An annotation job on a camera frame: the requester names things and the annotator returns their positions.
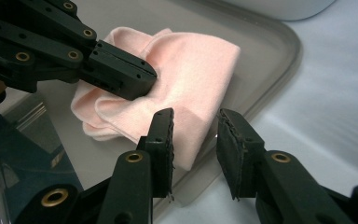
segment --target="gray tray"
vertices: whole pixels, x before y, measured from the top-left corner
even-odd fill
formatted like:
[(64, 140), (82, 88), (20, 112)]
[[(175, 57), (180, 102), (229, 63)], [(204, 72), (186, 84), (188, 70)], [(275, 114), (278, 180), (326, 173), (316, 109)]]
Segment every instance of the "gray tray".
[[(78, 6), (79, 18), (92, 27), (101, 39), (118, 26), (128, 26), (151, 35), (171, 28), (174, 32), (219, 36), (240, 46), (241, 56), (221, 107), (236, 110), (248, 120), (293, 76), (301, 61), (301, 44), (290, 28), (279, 21), (220, 1), (74, 2)], [(88, 189), (111, 176), (117, 157), (125, 151), (134, 150), (136, 145), (124, 138), (97, 142), (87, 137), (80, 120), (70, 110), (75, 90), (76, 85), (60, 81), (39, 84), (39, 93), (52, 124), (83, 189)], [(6, 104), (0, 105), (3, 114), (17, 105), (13, 102), (21, 102), (19, 98), (28, 97), (16, 91), (8, 96)], [(214, 155), (215, 134), (214, 123), (190, 172), (174, 170), (175, 201), (171, 204), (185, 206), (191, 203), (221, 173)], [(5, 203), (4, 195), (0, 197), (1, 203)], [(154, 218), (168, 202), (169, 199), (154, 201)], [(0, 217), (0, 220), (8, 223), (10, 217)]]

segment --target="white surface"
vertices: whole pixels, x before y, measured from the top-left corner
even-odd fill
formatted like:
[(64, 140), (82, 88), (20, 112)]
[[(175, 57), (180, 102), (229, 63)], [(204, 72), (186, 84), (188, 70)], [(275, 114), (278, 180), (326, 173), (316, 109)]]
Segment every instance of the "white surface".
[[(315, 17), (287, 22), (304, 47), (296, 76), (252, 122), (266, 149), (287, 151), (320, 184), (358, 185), (358, 1), (338, 0)], [(254, 202), (231, 201), (220, 175), (187, 207), (155, 223), (259, 223)]]

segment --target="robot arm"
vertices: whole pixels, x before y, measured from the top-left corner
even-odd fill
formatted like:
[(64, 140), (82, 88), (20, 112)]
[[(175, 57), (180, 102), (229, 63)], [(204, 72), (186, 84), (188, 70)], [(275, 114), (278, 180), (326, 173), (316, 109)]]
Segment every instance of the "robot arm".
[(102, 40), (63, 0), (0, 0), (0, 80), (36, 92), (37, 82), (79, 79), (127, 100), (146, 95), (153, 67)]

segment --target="pink cloth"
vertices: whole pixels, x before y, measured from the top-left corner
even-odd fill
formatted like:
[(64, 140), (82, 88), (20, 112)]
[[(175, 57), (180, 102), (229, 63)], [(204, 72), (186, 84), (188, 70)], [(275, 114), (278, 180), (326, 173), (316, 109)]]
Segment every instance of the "pink cloth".
[(154, 113), (174, 110), (174, 165), (190, 170), (225, 95), (239, 47), (226, 40), (169, 29), (147, 35), (120, 27), (106, 42), (150, 63), (158, 73), (152, 90), (127, 101), (80, 81), (72, 102), (84, 132), (96, 140), (124, 136), (138, 143)]

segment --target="screw hole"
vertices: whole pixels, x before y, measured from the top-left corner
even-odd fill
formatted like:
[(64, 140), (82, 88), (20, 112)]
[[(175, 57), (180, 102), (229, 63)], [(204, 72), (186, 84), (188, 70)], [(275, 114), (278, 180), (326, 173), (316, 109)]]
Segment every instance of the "screw hole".
[(53, 207), (63, 203), (68, 198), (67, 189), (54, 189), (42, 198), (42, 205), (45, 207)]
[(272, 154), (272, 159), (278, 162), (289, 162), (290, 158), (288, 156), (286, 156), (283, 153), (274, 153)]
[(84, 30), (83, 34), (86, 36), (92, 36), (92, 31), (91, 30)]
[(28, 60), (30, 60), (30, 58), (31, 58), (30, 55), (25, 52), (18, 52), (16, 54), (16, 59), (21, 62), (27, 62)]
[(76, 51), (69, 51), (68, 52), (68, 57), (70, 57), (71, 59), (77, 59), (78, 58), (78, 54)]
[(67, 9), (73, 9), (74, 8), (74, 6), (72, 4), (70, 4), (70, 3), (64, 3), (63, 6), (65, 8), (67, 8)]
[(142, 154), (132, 153), (126, 157), (126, 161), (137, 162), (137, 161), (141, 161), (143, 158), (144, 156)]

